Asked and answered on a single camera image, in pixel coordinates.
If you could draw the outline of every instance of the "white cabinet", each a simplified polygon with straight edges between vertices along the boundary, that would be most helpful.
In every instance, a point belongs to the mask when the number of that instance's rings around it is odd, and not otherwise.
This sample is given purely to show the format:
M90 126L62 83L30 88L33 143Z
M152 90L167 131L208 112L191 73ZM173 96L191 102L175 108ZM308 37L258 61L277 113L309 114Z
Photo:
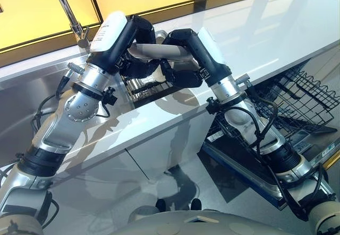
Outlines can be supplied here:
M127 148L149 179L199 152L214 120L206 110Z
M110 234L117 225L113 215L121 215L113 212L115 204L138 191L146 180L125 150L92 168L74 167L62 172L51 189L60 212L45 234ZM51 206L48 218L54 211Z

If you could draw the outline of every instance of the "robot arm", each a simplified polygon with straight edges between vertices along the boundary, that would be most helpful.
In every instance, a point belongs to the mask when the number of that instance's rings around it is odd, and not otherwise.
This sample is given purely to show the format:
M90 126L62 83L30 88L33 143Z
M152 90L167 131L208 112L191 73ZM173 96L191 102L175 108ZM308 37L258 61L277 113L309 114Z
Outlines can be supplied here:
M248 80L249 77L246 75L237 80L233 79L231 70L225 65L223 56L210 34L205 29L201 29L198 34L191 29L175 30L163 43L184 46L191 52L201 67L202 79L217 98L207 100L208 112L224 112L226 121L240 131L254 149L257 159L276 179L293 213L301 220L309 220L315 234L338 227L340 203L336 201L333 190L325 180L326 172L321 165L318 169L313 169L271 125L273 121L258 116L254 105L238 86L245 83L257 96ZM162 60L161 65L163 71L170 70L166 61Z
M44 223L52 202L48 188L66 154L87 121L97 114L99 102L113 105L116 100L111 88L105 90L112 75L125 67L130 67L133 76L153 72L154 62L145 63L144 71L136 71L136 67L122 59L134 39L155 43L152 24L138 16L126 18L122 12L112 13L102 24L92 42L86 66L73 68L80 73L78 80L72 84L72 89L60 97L58 94L57 110L42 124L31 146L0 188L0 217L27 215ZM67 77L62 81L61 86L65 85Z
M304 220L309 216L315 233L320 227L322 230L334 228L334 223L340 222L340 205L334 201L333 191L321 170L313 170L270 121L257 115L247 95L238 87L237 83L243 80L233 79L205 29L198 34L191 29L175 30L163 41L165 45L187 49L200 66L194 72L176 72L166 59L145 62L132 57L128 48L134 40L156 43L151 23L138 16L126 18L123 13L115 12L102 24L91 44L84 70L78 70L81 73L78 81L61 95L56 112L44 122L31 147L0 188L0 217L32 216L43 224L52 202L48 188L64 157L86 122L96 115L99 102L114 104L112 89L105 90L110 77L116 73L146 77L160 64L166 79L174 85L198 87L206 81L217 97L217 100L208 100L208 111L225 112L226 120L253 146L258 159L282 181L278 185L282 184L283 196L293 212Z

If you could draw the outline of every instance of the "dishwasher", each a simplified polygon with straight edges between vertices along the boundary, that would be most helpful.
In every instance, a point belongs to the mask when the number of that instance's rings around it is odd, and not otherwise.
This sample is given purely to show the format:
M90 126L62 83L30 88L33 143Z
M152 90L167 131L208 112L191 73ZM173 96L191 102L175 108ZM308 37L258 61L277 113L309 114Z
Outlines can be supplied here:
M278 105L274 126L294 149L312 166L321 162L327 169L340 155L340 130L326 126L334 118L331 110L340 104L340 96L303 71L306 63L261 82L255 88L259 97ZM252 96L249 98L260 116L267 119L272 116L271 108L265 103ZM274 179L249 154L253 150L239 131L226 122L222 112L216 114L202 150L275 207L281 210L286 206Z

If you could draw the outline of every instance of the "cabinet door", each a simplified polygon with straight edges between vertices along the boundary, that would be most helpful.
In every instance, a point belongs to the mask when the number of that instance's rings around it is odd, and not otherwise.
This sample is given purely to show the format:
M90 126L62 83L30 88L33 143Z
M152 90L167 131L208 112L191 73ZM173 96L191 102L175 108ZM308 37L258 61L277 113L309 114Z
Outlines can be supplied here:
M214 116L203 111L127 149L149 179L200 151Z

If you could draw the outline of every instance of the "floor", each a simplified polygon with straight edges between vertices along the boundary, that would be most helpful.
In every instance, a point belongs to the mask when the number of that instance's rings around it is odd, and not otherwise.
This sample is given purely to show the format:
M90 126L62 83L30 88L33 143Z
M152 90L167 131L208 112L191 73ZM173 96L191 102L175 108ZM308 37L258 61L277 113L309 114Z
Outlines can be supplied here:
M154 205L157 198L165 199L168 210L187 210L195 197L201 199L203 209L240 215L292 234L311 234L309 224L298 220L288 208L279 211L208 155L200 152L199 156L203 162L195 157L172 168L157 181L146 182L138 192L126 195L98 215L79 219L72 227L63 227L62 234L75 234L75 231L77 234L110 234L128 223L129 215L135 208ZM331 186L340 195L340 162L332 166L328 173Z

